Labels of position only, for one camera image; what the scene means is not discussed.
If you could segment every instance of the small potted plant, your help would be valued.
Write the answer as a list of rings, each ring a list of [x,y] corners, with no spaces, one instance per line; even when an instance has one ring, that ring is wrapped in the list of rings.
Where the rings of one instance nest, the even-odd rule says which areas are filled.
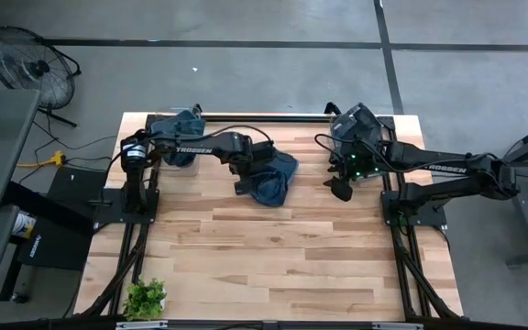
[[[124,302],[126,313],[124,316],[128,321],[158,319],[162,315],[165,306],[166,291],[164,282],[152,279],[148,284],[142,279],[137,284],[127,287],[129,297]]]

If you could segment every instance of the denim cloth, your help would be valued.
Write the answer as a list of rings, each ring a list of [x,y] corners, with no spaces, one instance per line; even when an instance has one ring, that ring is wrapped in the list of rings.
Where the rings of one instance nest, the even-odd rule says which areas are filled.
[[[179,112],[173,118],[162,120],[152,124],[151,133],[181,133],[191,134],[201,137],[205,131],[205,121],[199,119],[189,110]],[[171,166],[187,167],[193,164],[196,155],[191,154],[170,154],[164,155],[164,162]]]
[[[250,175],[254,187],[250,195],[262,205],[282,206],[298,167],[297,159],[277,150],[273,160]]]

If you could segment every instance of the electric fan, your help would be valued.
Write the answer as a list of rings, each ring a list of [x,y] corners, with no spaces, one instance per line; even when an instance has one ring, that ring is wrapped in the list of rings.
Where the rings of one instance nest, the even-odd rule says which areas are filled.
[[[72,127],[77,125],[52,111],[71,101],[74,77],[80,74],[79,63],[43,37],[22,27],[0,27],[0,81],[9,89],[39,90],[38,110]]]

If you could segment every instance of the fan stand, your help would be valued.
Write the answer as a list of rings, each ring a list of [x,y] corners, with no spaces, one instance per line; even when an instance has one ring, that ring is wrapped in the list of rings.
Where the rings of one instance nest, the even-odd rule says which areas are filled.
[[[54,115],[54,114],[52,113],[52,110],[51,110],[50,108],[47,108],[47,109],[38,108],[38,111],[40,111],[40,113],[42,113],[42,114],[44,114],[44,115],[46,115],[46,116],[49,116],[49,117],[52,118],[52,119],[56,119],[56,120],[58,120],[58,121],[60,121],[60,122],[62,122],[62,123],[64,123],[64,124],[66,124],[66,125],[70,125],[70,126],[73,127],[73,128],[76,128],[76,127],[77,127],[77,124],[74,123],[74,122],[72,122],[72,121],[70,121],[69,119],[66,119],[66,118],[64,118],[64,117],[61,117],[61,116],[59,116],[59,115]]]

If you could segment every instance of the wood plank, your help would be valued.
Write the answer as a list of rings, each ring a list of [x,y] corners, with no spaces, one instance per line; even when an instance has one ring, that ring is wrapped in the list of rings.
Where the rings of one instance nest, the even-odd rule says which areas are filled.
[[[143,127],[147,114],[125,113],[118,141]],[[394,120],[400,140],[424,146],[416,116],[396,115]],[[206,132],[227,125],[208,123]],[[278,149],[300,162],[285,205],[268,208],[249,196],[236,196],[237,176],[214,157],[199,156],[197,170],[163,165],[159,211],[148,235],[142,270],[143,278],[166,282],[167,309],[162,316],[400,321],[401,293],[391,233],[381,214],[381,178],[355,182],[352,200],[339,201],[323,186],[331,177],[326,172],[328,153],[313,141],[315,134],[327,132],[327,124],[250,125],[264,129]],[[254,141],[263,140],[248,128],[236,131]],[[409,182],[431,182],[430,172],[424,170],[405,177]],[[121,187],[124,179],[117,162],[107,185]],[[77,313],[93,302],[113,276],[123,230],[122,225],[109,225],[93,238]],[[461,313],[446,242],[432,228],[417,228],[417,239],[425,276],[445,302]],[[416,302],[416,284],[412,278],[409,283]]]

